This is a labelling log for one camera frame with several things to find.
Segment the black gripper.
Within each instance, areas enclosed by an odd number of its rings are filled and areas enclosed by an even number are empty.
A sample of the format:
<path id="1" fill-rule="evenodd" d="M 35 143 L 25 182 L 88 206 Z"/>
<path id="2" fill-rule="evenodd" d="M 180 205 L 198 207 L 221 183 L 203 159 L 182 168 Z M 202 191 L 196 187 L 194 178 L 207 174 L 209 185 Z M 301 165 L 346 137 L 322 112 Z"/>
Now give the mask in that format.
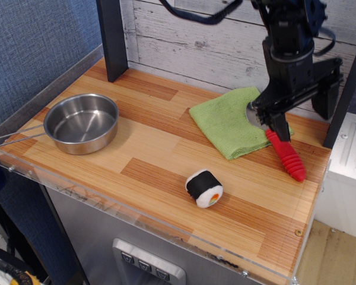
<path id="1" fill-rule="evenodd" d="M 336 109 L 341 58 L 313 62 L 314 42 L 304 52 L 285 54 L 275 51 L 271 40 L 262 42 L 269 84 L 252 101 L 262 125 L 269 125 L 279 139 L 290 142 L 291 135 L 285 112 L 311 100 L 313 109 L 323 119 L 330 119 Z"/>

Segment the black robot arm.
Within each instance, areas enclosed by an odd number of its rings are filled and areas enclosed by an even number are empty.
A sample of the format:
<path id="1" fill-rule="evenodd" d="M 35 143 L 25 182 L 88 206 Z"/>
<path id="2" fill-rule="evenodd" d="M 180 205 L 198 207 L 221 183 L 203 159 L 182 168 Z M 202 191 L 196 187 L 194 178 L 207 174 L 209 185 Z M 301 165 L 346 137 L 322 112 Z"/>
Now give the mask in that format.
<path id="1" fill-rule="evenodd" d="M 341 58 L 314 62 L 336 43 L 332 30 L 324 28 L 326 4 L 321 1 L 253 1 L 268 35 L 262 42 L 269 84 L 252 103 L 258 122 L 279 139 L 290 140 L 285 114 L 311 100 L 323 119 L 336 109 Z"/>

